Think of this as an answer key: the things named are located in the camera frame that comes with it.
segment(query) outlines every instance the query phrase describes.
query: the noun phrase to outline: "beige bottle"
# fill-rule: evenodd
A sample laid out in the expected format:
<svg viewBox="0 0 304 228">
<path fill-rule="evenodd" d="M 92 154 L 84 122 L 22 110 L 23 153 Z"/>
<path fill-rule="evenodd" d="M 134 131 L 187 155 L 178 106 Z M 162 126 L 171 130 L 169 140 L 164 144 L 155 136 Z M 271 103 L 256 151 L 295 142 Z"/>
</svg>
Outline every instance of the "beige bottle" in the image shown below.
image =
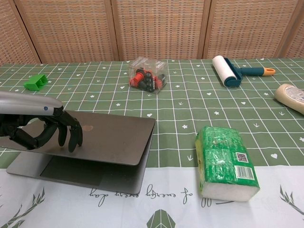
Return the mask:
<svg viewBox="0 0 304 228">
<path fill-rule="evenodd" d="M 275 92 L 275 98 L 304 115 L 304 91 L 294 85 L 281 85 Z"/>
</svg>

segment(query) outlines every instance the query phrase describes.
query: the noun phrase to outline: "teal roller handle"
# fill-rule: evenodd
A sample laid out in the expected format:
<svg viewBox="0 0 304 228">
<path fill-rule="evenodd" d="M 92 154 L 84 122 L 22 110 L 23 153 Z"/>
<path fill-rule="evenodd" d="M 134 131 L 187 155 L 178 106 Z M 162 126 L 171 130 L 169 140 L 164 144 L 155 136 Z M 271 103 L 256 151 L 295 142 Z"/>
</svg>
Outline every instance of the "teal roller handle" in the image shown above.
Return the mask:
<svg viewBox="0 0 304 228">
<path fill-rule="evenodd" d="M 263 67 L 240 68 L 242 75 L 262 76 L 264 74 Z"/>
</svg>

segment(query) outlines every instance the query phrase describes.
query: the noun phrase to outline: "green checkered tablecloth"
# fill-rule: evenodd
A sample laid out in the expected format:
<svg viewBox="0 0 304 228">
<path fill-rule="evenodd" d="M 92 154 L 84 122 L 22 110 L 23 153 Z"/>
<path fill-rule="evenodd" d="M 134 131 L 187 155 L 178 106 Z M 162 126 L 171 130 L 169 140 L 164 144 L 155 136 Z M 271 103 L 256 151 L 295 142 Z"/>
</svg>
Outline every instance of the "green checkered tablecloth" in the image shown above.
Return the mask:
<svg viewBox="0 0 304 228">
<path fill-rule="evenodd" d="M 168 60 L 169 82 L 158 95 L 129 87 L 128 63 L 6 64 L 0 90 L 31 94 L 23 83 L 43 73 L 48 84 L 34 94 L 57 98 L 67 110 L 155 118 L 148 167 L 197 166 L 194 139 L 205 125 L 239 130 L 256 166 L 304 165 L 303 116 L 274 99 L 281 84 L 304 89 L 304 59 L 232 60 L 277 72 L 246 76 L 240 88 L 225 88 L 211 60 Z M 0 148 L 0 168 L 18 153 Z"/>
</svg>

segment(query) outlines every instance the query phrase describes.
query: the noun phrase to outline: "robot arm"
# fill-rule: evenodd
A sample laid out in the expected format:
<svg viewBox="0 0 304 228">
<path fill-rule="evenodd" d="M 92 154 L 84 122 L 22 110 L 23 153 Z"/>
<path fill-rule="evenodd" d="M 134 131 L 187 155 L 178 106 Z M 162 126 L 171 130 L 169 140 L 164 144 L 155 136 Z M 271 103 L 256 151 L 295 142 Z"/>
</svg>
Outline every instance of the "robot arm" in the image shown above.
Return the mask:
<svg viewBox="0 0 304 228">
<path fill-rule="evenodd" d="M 32 137 L 19 128 L 31 119 L 45 122 L 44 130 Z M 82 128 L 79 121 L 67 113 L 59 100 L 51 97 L 0 92 L 0 137 L 9 136 L 16 143 L 33 150 L 43 146 L 58 128 L 58 143 L 63 146 L 70 126 L 71 137 L 68 150 L 73 152 L 77 144 L 82 144 Z"/>
</svg>

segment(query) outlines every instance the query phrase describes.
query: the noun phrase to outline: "wicker screen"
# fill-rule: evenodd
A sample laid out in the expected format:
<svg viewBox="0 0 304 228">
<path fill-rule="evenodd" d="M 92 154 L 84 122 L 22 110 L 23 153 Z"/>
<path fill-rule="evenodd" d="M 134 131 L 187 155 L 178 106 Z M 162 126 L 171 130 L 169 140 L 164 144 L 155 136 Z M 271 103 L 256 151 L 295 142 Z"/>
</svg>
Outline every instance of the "wicker screen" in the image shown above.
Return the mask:
<svg viewBox="0 0 304 228">
<path fill-rule="evenodd" d="M 109 0 L 16 0 L 16 4 L 42 62 L 118 60 L 115 35 L 109 30 L 114 33 Z"/>
<path fill-rule="evenodd" d="M 294 39 L 287 51 L 286 57 L 288 58 L 304 58 L 304 20 L 295 33 Z"/>
<path fill-rule="evenodd" d="M 298 0 L 214 0 L 203 57 L 274 57 Z"/>
<path fill-rule="evenodd" d="M 0 66 L 4 63 L 39 63 L 28 34 L 21 27 L 23 24 L 18 22 L 21 18 L 9 1 L 0 0 Z"/>
<path fill-rule="evenodd" d="M 197 58 L 204 0 L 112 0 L 121 60 Z"/>
</svg>

